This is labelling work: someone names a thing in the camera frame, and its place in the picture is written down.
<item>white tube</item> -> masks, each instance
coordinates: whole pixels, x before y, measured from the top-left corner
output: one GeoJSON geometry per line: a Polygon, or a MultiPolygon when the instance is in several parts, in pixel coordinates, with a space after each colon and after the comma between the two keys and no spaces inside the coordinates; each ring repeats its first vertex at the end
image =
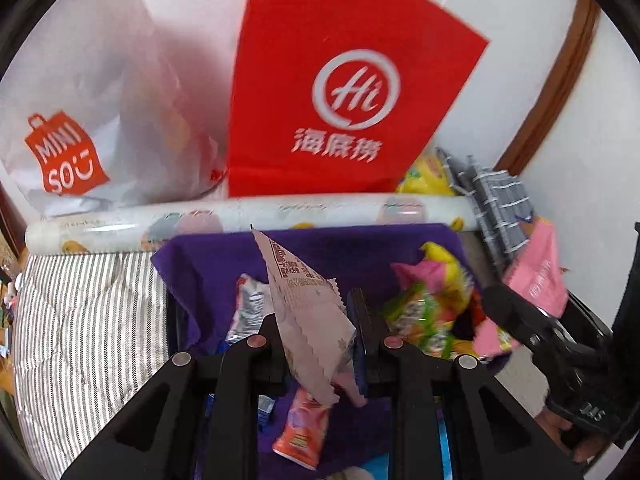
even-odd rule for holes
{"type": "Polygon", "coordinates": [[[418,194],[316,194],[177,202],[85,213],[30,224],[32,254],[155,251],[180,234],[344,227],[373,224],[443,223],[477,229],[463,196],[418,194]]]}

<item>white circle logo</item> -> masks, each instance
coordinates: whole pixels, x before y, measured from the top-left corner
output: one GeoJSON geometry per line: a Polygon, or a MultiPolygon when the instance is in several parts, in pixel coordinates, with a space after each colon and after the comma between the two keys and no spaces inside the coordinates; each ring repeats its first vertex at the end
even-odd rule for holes
{"type": "Polygon", "coordinates": [[[311,101],[318,115],[331,126],[342,130],[364,130],[374,124],[378,124],[382,119],[389,115],[391,110],[398,101],[400,95],[400,75],[398,69],[393,62],[383,54],[375,50],[358,49],[349,50],[334,57],[329,63],[322,67],[322,70],[316,76],[313,89],[311,92],[311,101]],[[373,104],[373,100],[380,93],[382,81],[377,80],[377,75],[366,77],[368,67],[365,65],[359,69],[351,78],[345,82],[343,86],[332,89],[330,96],[334,97],[334,101],[329,104],[327,102],[327,82],[331,74],[345,63],[351,61],[364,61],[376,67],[386,78],[386,100],[378,109],[377,104],[373,104]],[[352,120],[342,117],[338,111],[347,101],[347,97],[353,95],[346,104],[347,110],[353,110],[359,106],[363,112],[373,112],[375,114],[365,121],[353,123],[352,120]]]}

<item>quilted striped fabric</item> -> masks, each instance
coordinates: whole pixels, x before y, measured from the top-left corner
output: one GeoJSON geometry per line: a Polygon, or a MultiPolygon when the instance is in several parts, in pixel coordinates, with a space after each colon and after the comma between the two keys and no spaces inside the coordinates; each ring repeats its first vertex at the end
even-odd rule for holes
{"type": "Polygon", "coordinates": [[[15,400],[47,480],[168,358],[166,290],[151,253],[30,256],[15,319],[15,400]]]}

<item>chinese characters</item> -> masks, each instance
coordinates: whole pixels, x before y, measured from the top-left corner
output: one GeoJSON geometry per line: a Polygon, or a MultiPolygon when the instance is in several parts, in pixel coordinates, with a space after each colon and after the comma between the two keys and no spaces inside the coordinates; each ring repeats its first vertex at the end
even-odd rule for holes
{"type": "Polygon", "coordinates": [[[312,128],[299,128],[294,135],[293,152],[308,152],[313,155],[339,156],[350,160],[374,160],[382,142],[380,140],[356,139],[348,134],[330,134],[312,128]]]}

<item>light blue object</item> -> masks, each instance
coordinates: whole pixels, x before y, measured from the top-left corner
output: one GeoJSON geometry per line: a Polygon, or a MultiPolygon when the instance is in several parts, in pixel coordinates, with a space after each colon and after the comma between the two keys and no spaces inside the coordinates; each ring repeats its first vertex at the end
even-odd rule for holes
{"type": "MultiPolygon", "coordinates": [[[[442,454],[442,470],[444,480],[452,480],[451,456],[449,454],[449,441],[447,440],[447,428],[442,418],[438,418],[438,430],[440,431],[440,452],[442,454]]],[[[360,466],[371,476],[371,480],[386,480],[389,475],[389,455],[384,454],[372,458],[360,466]]]]}

